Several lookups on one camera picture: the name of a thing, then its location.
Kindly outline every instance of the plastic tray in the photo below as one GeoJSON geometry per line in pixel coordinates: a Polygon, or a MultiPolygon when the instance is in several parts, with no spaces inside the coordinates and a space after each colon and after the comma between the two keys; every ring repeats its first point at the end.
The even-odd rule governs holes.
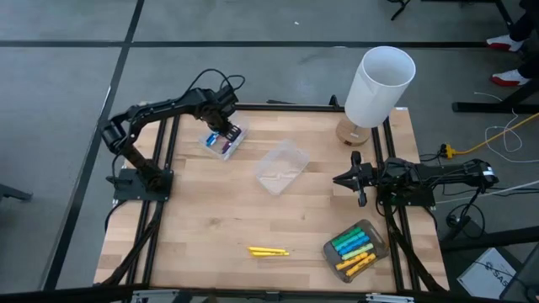
{"type": "Polygon", "coordinates": [[[222,160],[228,160],[228,158],[232,155],[232,153],[236,150],[236,148],[239,146],[240,143],[242,143],[243,139],[245,139],[245,136],[248,133],[249,130],[249,122],[248,119],[243,116],[242,114],[239,114],[238,112],[232,114],[230,117],[228,117],[230,122],[237,126],[242,132],[239,134],[239,136],[232,142],[230,147],[228,147],[227,151],[224,153],[222,152],[223,147],[228,144],[228,140],[225,137],[218,136],[216,142],[211,145],[206,145],[206,140],[208,139],[213,132],[211,130],[205,131],[202,135],[199,136],[199,143],[209,151],[213,156],[218,157],[222,160]]]}
{"type": "Polygon", "coordinates": [[[309,155],[292,140],[282,141],[269,151],[256,168],[256,178],[271,194],[280,194],[309,163],[309,155]]]}
{"type": "Polygon", "coordinates": [[[329,242],[323,245],[323,256],[326,258],[326,261],[328,262],[329,267],[333,270],[334,274],[345,283],[352,282],[352,280],[354,280],[354,278],[357,277],[358,274],[361,274],[365,269],[372,266],[372,264],[382,260],[388,255],[389,255],[389,249],[387,247],[387,244],[383,241],[382,237],[380,237],[380,234],[378,234],[378,231],[376,231],[374,226],[368,220],[361,220],[355,223],[354,225],[350,226],[348,229],[341,232],[338,236],[334,237],[333,239],[329,240],[329,242]],[[355,274],[351,276],[347,276],[345,274],[346,269],[351,268],[353,265],[350,265],[348,268],[344,270],[337,270],[335,268],[335,265],[343,262],[343,259],[341,258],[339,253],[335,250],[331,241],[347,234],[348,232],[352,231],[352,229],[354,229],[355,227],[359,227],[370,238],[369,242],[372,243],[373,248],[369,250],[368,253],[374,253],[376,255],[376,259],[373,262],[370,262],[364,268],[358,270],[355,274]]]}

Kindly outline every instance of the red and white shoe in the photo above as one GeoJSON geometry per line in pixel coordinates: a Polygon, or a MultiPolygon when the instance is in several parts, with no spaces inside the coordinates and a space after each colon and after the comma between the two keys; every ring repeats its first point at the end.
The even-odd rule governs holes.
{"type": "Polygon", "coordinates": [[[509,37],[509,35],[503,35],[488,39],[487,44],[488,47],[496,50],[518,51],[524,44],[524,41],[514,41],[509,37]]]}
{"type": "Polygon", "coordinates": [[[521,76],[518,70],[494,74],[490,80],[503,87],[516,87],[524,85],[530,81],[530,79],[521,76]]]}

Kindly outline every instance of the green crayon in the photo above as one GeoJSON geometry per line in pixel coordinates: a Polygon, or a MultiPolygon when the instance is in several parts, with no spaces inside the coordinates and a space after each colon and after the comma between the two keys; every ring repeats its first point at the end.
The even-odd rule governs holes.
{"type": "Polygon", "coordinates": [[[343,260],[348,260],[349,258],[355,257],[355,256],[359,255],[360,253],[364,253],[364,252],[368,251],[369,249],[372,249],[373,247],[374,247],[374,245],[372,245],[372,243],[369,243],[369,244],[367,244],[367,245],[365,245],[365,246],[362,246],[362,247],[359,248],[359,249],[356,249],[356,250],[354,250],[354,251],[352,251],[352,252],[346,253],[346,254],[342,257],[342,259],[343,259],[343,260]]]}
{"type": "Polygon", "coordinates": [[[331,241],[331,244],[335,246],[338,246],[340,243],[350,239],[351,237],[355,236],[356,234],[360,233],[361,229],[359,227],[354,227],[353,230],[351,230],[349,233],[344,234],[341,237],[338,237],[337,239],[331,241]]]}

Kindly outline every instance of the marker box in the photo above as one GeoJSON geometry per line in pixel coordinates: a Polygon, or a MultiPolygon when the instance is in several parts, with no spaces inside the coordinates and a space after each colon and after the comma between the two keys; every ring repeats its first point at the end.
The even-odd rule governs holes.
{"type": "Polygon", "coordinates": [[[352,282],[352,280],[354,280],[354,278],[357,277],[359,274],[361,274],[364,270],[368,269],[370,266],[372,266],[372,264],[378,262],[379,260],[382,260],[388,255],[389,255],[389,247],[383,241],[378,231],[376,231],[374,226],[368,220],[361,220],[355,223],[354,225],[347,228],[345,231],[341,232],[336,237],[330,239],[323,246],[323,256],[326,258],[326,262],[328,262],[328,266],[333,270],[334,274],[345,283],[352,282]],[[339,255],[339,252],[335,250],[335,245],[332,244],[332,242],[335,242],[337,239],[341,238],[342,236],[349,234],[355,228],[360,228],[361,231],[364,232],[366,236],[369,237],[368,242],[362,243],[360,247],[357,247],[356,249],[359,249],[369,243],[372,243],[373,248],[367,250],[366,252],[369,254],[374,253],[376,255],[376,259],[368,263],[366,266],[362,267],[360,270],[358,270],[351,276],[347,276],[346,271],[351,269],[354,265],[352,264],[346,268],[342,268],[341,270],[337,270],[335,268],[335,265],[342,263],[344,260],[343,260],[343,256],[339,255]]]}
{"type": "Polygon", "coordinates": [[[229,138],[215,136],[205,125],[205,129],[202,131],[198,140],[202,148],[209,151],[214,157],[222,160],[228,160],[234,151],[236,151],[236,148],[245,139],[249,129],[248,118],[238,112],[228,117],[228,120],[234,125],[232,131],[228,134],[229,138]]]}

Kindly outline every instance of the wooden tabletop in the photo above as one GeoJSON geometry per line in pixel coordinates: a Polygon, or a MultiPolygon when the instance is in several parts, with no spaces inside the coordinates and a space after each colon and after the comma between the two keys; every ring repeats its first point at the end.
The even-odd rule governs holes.
{"type": "MultiPolygon", "coordinates": [[[[151,285],[394,291],[389,257],[346,284],[334,276],[322,255],[325,242],[361,219],[369,220],[387,242],[385,220],[375,210],[374,189],[366,190],[369,203],[359,208],[356,194],[332,183],[332,177],[350,169],[353,150],[361,152],[363,162],[376,165],[372,140],[358,147],[341,143],[335,127],[343,113],[242,111],[242,114],[249,118],[249,133],[226,162],[213,158],[198,143],[198,135],[206,131],[205,123],[188,115],[181,117],[172,167],[173,192],[163,212],[151,285]],[[273,196],[258,183],[254,169],[284,139],[292,139],[308,153],[310,162],[280,196],[273,196]],[[248,254],[249,246],[283,247],[290,256],[253,258],[248,254]]],[[[419,162],[408,111],[393,110],[390,121],[397,156],[419,162]]],[[[385,158],[387,150],[381,127],[379,132],[385,158]]],[[[157,123],[148,125],[136,142],[146,157],[152,155],[156,135],[157,123]]],[[[96,282],[112,274],[131,249],[140,209],[140,201],[128,202],[110,218],[96,282]]],[[[414,251],[438,283],[448,288],[433,220],[422,208],[408,207],[407,211],[414,251]]],[[[146,252],[142,252],[137,281],[141,280],[145,259],[146,252]]],[[[409,288],[402,252],[401,264],[409,288]]]]}

